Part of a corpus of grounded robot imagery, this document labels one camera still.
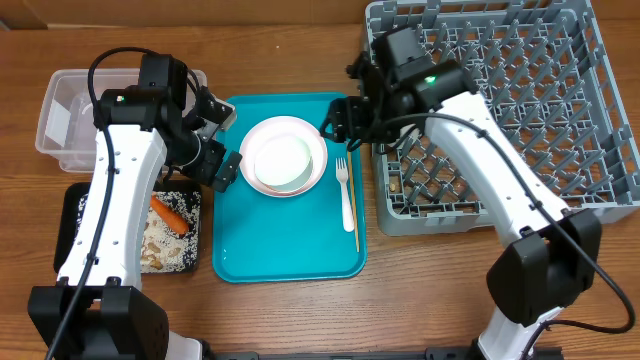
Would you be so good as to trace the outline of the rice and peanut leftovers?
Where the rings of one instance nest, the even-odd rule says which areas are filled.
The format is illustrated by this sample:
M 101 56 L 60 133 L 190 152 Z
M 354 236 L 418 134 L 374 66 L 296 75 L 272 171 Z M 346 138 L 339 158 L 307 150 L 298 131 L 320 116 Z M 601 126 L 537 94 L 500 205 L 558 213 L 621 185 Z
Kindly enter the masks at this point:
M 154 192 L 160 201 L 182 216 L 189 225 L 184 236 L 173 232 L 153 209 L 149 208 L 141 246 L 141 272 L 192 272 L 199 259 L 199 235 L 202 195 L 199 191 Z

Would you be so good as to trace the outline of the white bowl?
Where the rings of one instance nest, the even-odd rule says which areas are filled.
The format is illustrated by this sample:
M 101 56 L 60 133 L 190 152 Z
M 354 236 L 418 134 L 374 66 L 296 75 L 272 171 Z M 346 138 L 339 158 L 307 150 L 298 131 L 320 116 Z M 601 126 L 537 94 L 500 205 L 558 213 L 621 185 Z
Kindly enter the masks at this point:
M 309 146 L 293 135 L 270 139 L 260 148 L 254 161 L 257 179 L 278 192 L 301 188 L 311 178 L 313 167 Z

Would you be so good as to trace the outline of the pink plate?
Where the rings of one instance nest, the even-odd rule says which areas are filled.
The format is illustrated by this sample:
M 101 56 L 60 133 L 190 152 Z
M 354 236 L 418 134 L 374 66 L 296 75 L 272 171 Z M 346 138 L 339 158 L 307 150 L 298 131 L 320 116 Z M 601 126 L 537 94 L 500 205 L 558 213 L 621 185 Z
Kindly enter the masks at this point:
M 298 190 L 278 192 L 263 185 L 254 173 L 254 161 L 260 148 L 270 139 L 293 135 L 309 146 L 313 159 L 313 172 L 309 181 Z M 310 190 L 321 179 L 328 162 L 328 149 L 318 130 L 309 122 L 294 116 L 276 116 L 255 125 L 244 137 L 240 146 L 242 160 L 240 170 L 244 179 L 256 191 L 271 197 L 292 197 Z

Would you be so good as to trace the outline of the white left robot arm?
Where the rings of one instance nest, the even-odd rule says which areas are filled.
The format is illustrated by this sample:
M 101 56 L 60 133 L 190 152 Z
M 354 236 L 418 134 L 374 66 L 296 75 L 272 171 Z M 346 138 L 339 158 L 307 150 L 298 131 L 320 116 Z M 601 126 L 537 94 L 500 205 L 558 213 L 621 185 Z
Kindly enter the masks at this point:
M 79 231 L 52 286 L 36 286 L 29 316 L 50 359 L 210 359 L 203 340 L 170 329 L 142 291 L 142 243 L 161 174 L 225 191 L 241 155 L 215 139 L 235 108 L 187 65 L 146 49 L 138 81 L 92 93 L 96 160 Z

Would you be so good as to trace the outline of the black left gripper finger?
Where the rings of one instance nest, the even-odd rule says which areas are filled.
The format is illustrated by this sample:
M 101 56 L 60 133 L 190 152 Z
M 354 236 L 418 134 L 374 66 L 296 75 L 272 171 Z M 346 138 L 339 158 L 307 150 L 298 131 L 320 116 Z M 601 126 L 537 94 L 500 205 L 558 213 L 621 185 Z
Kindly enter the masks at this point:
M 237 119 L 236 108 L 216 96 L 206 86 L 197 89 L 192 109 L 192 131 L 200 142 L 214 139 L 228 131 Z
M 242 155 L 236 151 L 228 151 L 225 146 L 215 140 L 208 142 L 207 150 L 207 185 L 217 192 L 224 193 L 235 182 Z

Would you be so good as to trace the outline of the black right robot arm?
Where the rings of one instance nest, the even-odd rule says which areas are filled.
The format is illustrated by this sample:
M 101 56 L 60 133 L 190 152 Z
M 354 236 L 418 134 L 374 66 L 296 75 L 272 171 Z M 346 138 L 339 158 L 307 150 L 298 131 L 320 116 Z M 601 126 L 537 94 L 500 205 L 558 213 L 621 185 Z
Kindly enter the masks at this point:
M 420 132 L 453 161 L 504 248 L 487 275 L 496 308 L 472 353 L 534 358 L 541 332 L 592 286 L 600 221 L 589 211 L 571 211 L 542 183 L 469 72 L 454 60 L 433 63 L 411 27 L 375 39 L 346 71 L 360 94 L 330 104 L 321 135 L 354 150 L 364 143 L 397 147 Z

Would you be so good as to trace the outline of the orange carrot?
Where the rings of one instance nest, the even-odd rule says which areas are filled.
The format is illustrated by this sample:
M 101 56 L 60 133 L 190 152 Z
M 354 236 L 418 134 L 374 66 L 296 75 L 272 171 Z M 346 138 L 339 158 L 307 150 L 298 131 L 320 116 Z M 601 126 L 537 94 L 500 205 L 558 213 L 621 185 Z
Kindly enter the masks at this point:
M 184 236 L 188 233 L 189 225 L 186 220 L 160 201 L 155 195 L 151 196 L 150 206 L 173 232 L 179 236 Z

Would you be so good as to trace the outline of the white plastic fork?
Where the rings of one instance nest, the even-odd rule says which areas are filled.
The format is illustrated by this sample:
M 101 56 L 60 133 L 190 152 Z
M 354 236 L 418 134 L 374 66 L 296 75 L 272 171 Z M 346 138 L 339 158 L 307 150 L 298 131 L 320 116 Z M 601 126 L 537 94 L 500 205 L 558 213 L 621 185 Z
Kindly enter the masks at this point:
M 342 224 L 346 232 L 353 232 L 355 230 L 353 210 L 347 189 L 347 182 L 349 180 L 349 172 L 347 169 L 347 162 L 344 158 L 339 157 L 336 159 L 336 179 L 340 184 L 341 190 L 341 210 L 342 210 Z

